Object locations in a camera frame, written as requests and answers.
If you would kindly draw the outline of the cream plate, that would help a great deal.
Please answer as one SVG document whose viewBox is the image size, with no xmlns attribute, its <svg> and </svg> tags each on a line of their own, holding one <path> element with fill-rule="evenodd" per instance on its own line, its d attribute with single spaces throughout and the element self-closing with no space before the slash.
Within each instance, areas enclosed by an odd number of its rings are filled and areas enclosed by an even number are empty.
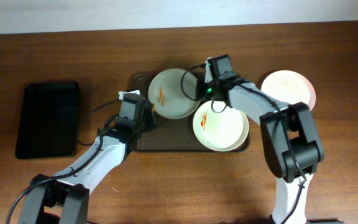
<svg viewBox="0 0 358 224">
<path fill-rule="evenodd" d="M 228 107 L 222 101 L 207 101 L 195 112 L 193 132 L 199 142 L 217 152 L 238 149 L 249 133 L 249 120 L 245 113 Z"/>
</svg>

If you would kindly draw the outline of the pale green plate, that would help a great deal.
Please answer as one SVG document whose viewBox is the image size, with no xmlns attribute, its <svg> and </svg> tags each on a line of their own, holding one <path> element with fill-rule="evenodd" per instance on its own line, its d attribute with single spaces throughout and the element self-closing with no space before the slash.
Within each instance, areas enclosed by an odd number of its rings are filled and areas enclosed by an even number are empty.
<svg viewBox="0 0 358 224">
<path fill-rule="evenodd" d="M 168 119 L 180 119 L 189 116 L 200 105 L 196 98 L 197 78 L 186 70 L 170 68 L 158 73 L 151 81 L 148 89 L 148 99 L 155 104 L 155 112 Z"/>
</svg>

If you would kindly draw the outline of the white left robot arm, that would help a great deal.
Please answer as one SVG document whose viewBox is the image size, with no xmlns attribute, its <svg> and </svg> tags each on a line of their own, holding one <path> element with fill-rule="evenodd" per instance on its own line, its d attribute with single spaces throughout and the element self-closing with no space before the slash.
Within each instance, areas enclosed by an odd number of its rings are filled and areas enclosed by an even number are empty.
<svg viewBox="0 0 358 224">
<path fill-rule="evenodd" d="M 66 169 L 33 178 L 18 197 L 24 200 L 19 223 L 87 223 L 92 191 L 136 149 L 142 133 L 157 127 L 152 103 L 122 103 L 115 120 L 99 129 L 90 148 Z"/>
</svg>

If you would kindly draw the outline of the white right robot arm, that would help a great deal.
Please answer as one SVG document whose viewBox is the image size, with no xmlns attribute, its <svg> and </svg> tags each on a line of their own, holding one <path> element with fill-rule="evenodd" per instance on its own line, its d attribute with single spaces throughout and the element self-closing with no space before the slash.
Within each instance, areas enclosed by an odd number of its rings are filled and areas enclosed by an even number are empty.
<svg viewBox="0 0 358 224">
<path fill-rule="evenodd" d="M 288 104 L 260 91 L 245 78 L 203 82 L 198 96 L 225 102 L 259 126 L 265 161 L 276 177 L 272 223 L 306 223 L 308 187 L 324 159 L 323 146 L 309 107 Z"/>
</svg>

